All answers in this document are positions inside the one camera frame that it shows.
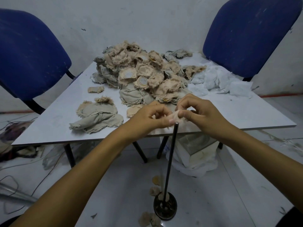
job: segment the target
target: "forearm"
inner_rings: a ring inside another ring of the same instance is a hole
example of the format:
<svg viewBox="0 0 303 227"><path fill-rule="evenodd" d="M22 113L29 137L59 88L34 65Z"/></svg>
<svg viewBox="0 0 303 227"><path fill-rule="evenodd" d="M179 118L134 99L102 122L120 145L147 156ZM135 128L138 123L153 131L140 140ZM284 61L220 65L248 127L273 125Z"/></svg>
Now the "forearm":
<svg viewBox="0 0 303 227"><path fill-rule="evenodd" d="M233 127L230 136L222 140L232 148L301 212L303 212L303 165Z"/></svg>
<svg viewBox="0 0 303 227"><path fill-rule="evenodd" d="M120 129L112 132L12 226L74 226L102 176L128 145L123 136Z"/></svg>

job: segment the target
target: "white table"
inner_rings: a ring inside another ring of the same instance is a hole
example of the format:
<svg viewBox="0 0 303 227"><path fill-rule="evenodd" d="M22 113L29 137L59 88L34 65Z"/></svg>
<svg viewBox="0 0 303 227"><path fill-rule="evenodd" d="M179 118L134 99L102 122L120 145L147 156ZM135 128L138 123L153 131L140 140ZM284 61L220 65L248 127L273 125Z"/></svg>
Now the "white table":
<svg viewBox="0 0 303 227"><path fill-rule="evenodd" d="M194 53L192 57L180 60L181 65L199 65L205 63L201 54ZM37 145L43 143L70 143L86 140L99 140L105 138L115 128L105 128L99 132L87 134L82 131L72 131L69 123L80 118L76 115L76 109L85 100L94 101L94 98L109 96L114 100L118 113L126 117L127 106L120 100L119 90L109 88L106 84L104 92L100 94L88 93L88 87L100 86L90 79L96 72L96 63L93 62L44 112L28 129L18 137L13 145ZM209 99L233 125L242 130L269 129L294 127L296 124L281 112L276 110L262 98L253 94L251 99L230 96L229 94L210 94L202 97ZM173 128L157 129L151 132L151 136L172 135ZM179 126L178 133L201 132L191 122Z"/></svg>

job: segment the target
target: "white wall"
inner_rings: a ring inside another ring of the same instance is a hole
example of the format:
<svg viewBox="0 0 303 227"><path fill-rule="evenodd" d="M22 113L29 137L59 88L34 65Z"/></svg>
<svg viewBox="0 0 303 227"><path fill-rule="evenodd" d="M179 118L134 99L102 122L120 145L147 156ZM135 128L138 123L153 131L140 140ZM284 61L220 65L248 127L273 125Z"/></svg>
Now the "white wall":
<svg viewBox="0 0 303 227"><path fill-rule="evenodd" d="M0 0L1 8L30 12L58 38L72 60L70 71L83 71L102 50L123 40L146 50L184 48L201 52L209 27L228 0ZM283 39L259 75L257 94L303 92L303 17ZM47 107L70 83L64 76L37 98ZM26 106L0 89L0 111Z"/></svg>

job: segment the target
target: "table leg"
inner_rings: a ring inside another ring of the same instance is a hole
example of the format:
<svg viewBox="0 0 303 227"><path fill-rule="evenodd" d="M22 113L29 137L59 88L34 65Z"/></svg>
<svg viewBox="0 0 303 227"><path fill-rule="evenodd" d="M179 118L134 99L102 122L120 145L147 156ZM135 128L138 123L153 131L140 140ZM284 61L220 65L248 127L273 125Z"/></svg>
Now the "table leg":
<svg viewBox="0 0 303 227"><path fill-rule="evenodd" d="M220 150L222 150L222 148L223 148L223 143L219 143L218 148L219 148Z"/></svg>
<svg viewBox="0 0 303 227"><path fill-rule="evenodd" d="M163 137L163 140L161 142L160 148L159 148L158 153L157 153L157 159L161 158L162 152L164 150L164 147L165 147L168 139L169 139L169 136L164 136Z"/></svg>
<svg viewBox="0 0 303 227"><path fill-rule="evenodd" d="M69 163L71 165L71 168L73 168L76 165L76 161L74 159L73 152L71 151L70 144L65 145L64 149L65 149L65 153L66 153L67 159L68 159L68 161L69 161Z"/></svg>
<svg viewBox="0 0 303 227"><path fill-rule="evenodd" d="M141 156L141 158L143 159L144 163L147 163L147 157L145 156L145 154L143 153L142 149L140 148L139 144L137 142L133 142L134 147L136 148L136 150L138 151L139 155Z"/></svg>

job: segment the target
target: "fingernail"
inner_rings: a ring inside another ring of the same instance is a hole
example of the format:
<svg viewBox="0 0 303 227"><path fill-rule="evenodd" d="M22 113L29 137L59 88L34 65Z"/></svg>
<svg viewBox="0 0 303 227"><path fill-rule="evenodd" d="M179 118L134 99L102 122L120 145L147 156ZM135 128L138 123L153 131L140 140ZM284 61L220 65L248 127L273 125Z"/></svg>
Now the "fingernail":
<svg viewBox="0 0 303 227"><path fill-rule="evenodd" d="M169 124L170 124L170 125L174 125L174 123L175 123L175 121L174 121L173 119L170 119L170 120L169 120Z"/></svg>

